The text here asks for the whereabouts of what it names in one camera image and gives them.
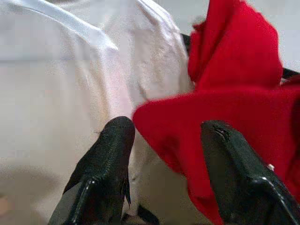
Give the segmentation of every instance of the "red fabric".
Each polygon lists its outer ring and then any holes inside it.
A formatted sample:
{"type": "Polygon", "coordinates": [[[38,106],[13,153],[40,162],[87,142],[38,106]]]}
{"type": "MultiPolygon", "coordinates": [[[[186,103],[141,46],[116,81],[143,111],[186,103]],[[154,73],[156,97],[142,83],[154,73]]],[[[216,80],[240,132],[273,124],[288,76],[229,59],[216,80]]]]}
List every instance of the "red fabric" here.
{"type": "Polygon", "coordinates": [[[195,92],[141,106],[136,128],[186,176],[190,199],[217,225],[222,220],[200,142],[205,120],[238,129],[299,200],[300,83],[279,87],[277,32],[239,0],[210,0],[206,22],[194,28],[188,71],[195,92]]]}

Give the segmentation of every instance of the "red cloth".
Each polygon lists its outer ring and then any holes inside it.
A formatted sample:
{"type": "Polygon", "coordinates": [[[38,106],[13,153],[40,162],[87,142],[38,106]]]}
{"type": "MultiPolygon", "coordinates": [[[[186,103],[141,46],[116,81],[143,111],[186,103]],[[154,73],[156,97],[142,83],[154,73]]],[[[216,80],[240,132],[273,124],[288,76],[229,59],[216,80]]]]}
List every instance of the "red cloth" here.
{"type": "Polygon", "coordinates": [[[206,22],[191,35],[195,92],[138,108],[133,121],[150,146],[187,178],[189,197],[222,224],[210,187],[200,124],[224,120],[238,129],[300,200],[300,84],[279,87],[277,32],[239,0],[210,0],[206,22]]]}

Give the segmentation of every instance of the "white t-shirt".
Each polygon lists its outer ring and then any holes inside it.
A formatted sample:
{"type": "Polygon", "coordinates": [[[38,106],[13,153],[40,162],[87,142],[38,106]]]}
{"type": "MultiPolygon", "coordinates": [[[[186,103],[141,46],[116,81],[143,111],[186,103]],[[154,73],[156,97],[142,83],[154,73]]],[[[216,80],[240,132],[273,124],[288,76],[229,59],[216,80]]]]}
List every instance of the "white t-shirt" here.
{"type": "MultiPolygon", "coordinates": [[[[189,92],[187,54],[171,16],[152,0],[48,0],[100,28],[120,51],[132,105],[189,92]]],[[[137,132],[129,161],[132,205],[136,215],[143,168],[157,159],[137,132]]]]}
{"type": "Polygon", "coordinates": [[[133,110],[117,47],[43,0],[0,1],[2,225],[47,224],[105,123],[133,110]]]}

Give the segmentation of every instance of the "red garment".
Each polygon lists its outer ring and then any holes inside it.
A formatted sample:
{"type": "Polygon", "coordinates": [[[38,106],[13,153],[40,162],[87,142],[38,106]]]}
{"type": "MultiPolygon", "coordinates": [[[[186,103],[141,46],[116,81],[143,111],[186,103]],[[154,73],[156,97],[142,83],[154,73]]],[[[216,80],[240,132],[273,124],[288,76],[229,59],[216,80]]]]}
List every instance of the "red garment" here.
{"type": "Polygon", "coordinates": [[[224,120],[240,131],[299,201],[300,84],[279,87],[277,32],[239,0],[210,0],[206,22],[195,29],[188,67],[195,92],[141,106],[136,128],[186,176],[190,199],[215,224],[222,220],[200,142],[205,120],[224,120]]]}

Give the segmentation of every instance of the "white fabric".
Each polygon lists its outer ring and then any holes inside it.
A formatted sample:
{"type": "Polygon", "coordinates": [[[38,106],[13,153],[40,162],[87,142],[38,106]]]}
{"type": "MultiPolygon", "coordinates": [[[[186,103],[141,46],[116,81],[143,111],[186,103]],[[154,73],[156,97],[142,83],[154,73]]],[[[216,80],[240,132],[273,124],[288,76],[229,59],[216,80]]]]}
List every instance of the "white fabric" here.
{"type": "Polygon", "coordinates": [[[43,0],[0,1],[1,225],[45,225],[76,163],[133,110],[117,47],[43,0]]]}
{"type": "MultiPolygon", "coordinates": [[[[100,28],[118,47],[132,105],[191,90],[187,55],[171,16],[151,0],[48,0],[100,28]]],[[[137,132],[129,162],[136,215],[142,169],[158,156],[137,132]]]]}

